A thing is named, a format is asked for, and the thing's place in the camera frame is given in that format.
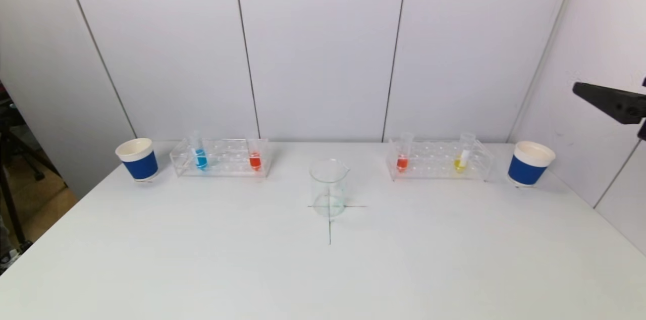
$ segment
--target paper cup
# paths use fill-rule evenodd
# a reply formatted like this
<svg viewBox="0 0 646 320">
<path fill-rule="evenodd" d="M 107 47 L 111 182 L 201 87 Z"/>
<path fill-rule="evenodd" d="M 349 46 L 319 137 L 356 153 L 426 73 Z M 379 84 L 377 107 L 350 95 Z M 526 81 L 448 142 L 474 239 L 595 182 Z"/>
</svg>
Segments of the paper cup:
<svg viewBox="0 0 646 320">
<path fill-rule="evenodd" d="M 517 186 L 533 186 L 554 159 L 556 153 L 540 143 L 518 142 L 508 176 Z"/>
<path fill-rule="evenodd" d="M 134 181 L 147 181 L 157 175 L 157 159 L 150 138 L 136 138 L 122 143 L 115 150 Z"/>
</svg>

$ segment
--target test tube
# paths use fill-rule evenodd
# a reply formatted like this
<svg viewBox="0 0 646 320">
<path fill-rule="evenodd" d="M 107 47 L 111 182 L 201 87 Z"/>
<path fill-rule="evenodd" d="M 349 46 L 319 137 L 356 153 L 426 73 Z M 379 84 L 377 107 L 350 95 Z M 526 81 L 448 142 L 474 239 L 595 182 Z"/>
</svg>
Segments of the test tube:
<svg viewBox="0 0 646 320">
<path fill-rule="evenodd" d="M 397 157 L 397 170 L 400 173 L 406 171 L 408 167 L 408 156 L 410 155 L 410 148 L 413 145 L 413 138 L 415 134 L 411 132 L 403 132 L 399 136 L 399 156 Z"/>
<path fill-rule="evenodd" d="M 469 164 L 469 158 L 475 145 L 475 134 L 462 133 L 460 135 L 460 148 L 461 152 L 455 159 L 455 170 L 459 173 L 464 172 L 466 166 Z"/>
<path fill-rule="evenodd" d="M 247 138 L 247 150 L 249 151 L 249 165 L 254 171 L 260 171 L 262 161 L 260 160 L 260 140 L 258 138 Z"/>
<path fill-rule="evenodd" d="M 206 170 L 208 168 L 208 160 L 206 159 L 206 152 L 202 144 L 200 131 L 192 132 L 189 143 L 191 143 L 191 150 L 195 157 L 195 165 L 200 170 Z"/>
</svg>

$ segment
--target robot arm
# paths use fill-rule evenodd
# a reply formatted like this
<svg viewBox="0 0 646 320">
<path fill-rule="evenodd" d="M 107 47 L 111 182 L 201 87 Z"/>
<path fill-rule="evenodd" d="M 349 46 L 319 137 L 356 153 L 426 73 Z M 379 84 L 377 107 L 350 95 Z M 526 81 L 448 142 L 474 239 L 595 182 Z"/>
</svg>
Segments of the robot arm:
<svg viewBox="0 0 646 320">
<path fill-rule="evenodd" d="M 646 95 L 644 94 L 588 83 L 574 83 L 572 91 L 621 124 L 640 124 L 642 118 L 646 117 Z M 637 136 L 646 140 L 646 123 Z"/>
</svg>

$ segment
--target clear acrylic test tube rack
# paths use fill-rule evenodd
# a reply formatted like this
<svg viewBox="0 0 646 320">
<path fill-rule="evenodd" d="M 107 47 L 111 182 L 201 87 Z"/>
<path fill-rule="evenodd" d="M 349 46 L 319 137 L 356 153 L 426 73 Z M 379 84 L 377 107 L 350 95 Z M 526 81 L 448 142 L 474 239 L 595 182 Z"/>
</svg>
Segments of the clear acrylic test tube rack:
<svg viewBox="0 0 646 320">
<path fill-rule="evenodd" d="M 196 165 L 196 156 L 191 143 L 184 139 L 171 151 L 171 161 L 178 177 L 267 177 L 272 166 L 272 151 L 266 139 L 257 141 L 260 168 L 254 169 L 249 161 L 249 149 L 245 139 L 202 140 L 207 168 Z"/>
<path fill-rule="evenodd" d="M 400 171 L 397 169 L 399 142 L 389 140 L 389 146 L 386 164 L 393 180 L 450 178 L 487 181 L 494 165 L 494 155 L 478 140 L 475 141 L 468 165 L 461 172 L 455 167 L 455 160 L 462 153 L 459 141 L 413 141 L 408 166 Z"/>
</svg>

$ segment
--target test tube with yellow liquid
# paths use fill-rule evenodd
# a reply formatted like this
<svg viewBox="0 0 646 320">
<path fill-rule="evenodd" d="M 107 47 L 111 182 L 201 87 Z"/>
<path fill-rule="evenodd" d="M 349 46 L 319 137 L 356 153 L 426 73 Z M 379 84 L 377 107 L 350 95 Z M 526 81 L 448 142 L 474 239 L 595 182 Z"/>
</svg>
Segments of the test tube with yellow liquid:
<svg viewBox="0 0 646 320">
<path fill-rule="evenodd" d="M 475 134 L 472 133 L 462 133 L 460 135 L 460 152 L 455 158 L 454 165 L 455 170 L 458 173 L 463 173 L 464 170 L 469 165 L 469 159 L 471 159 L 471 152 L 473 152 L 473 146 L 475 146 Z"/>
</svg>

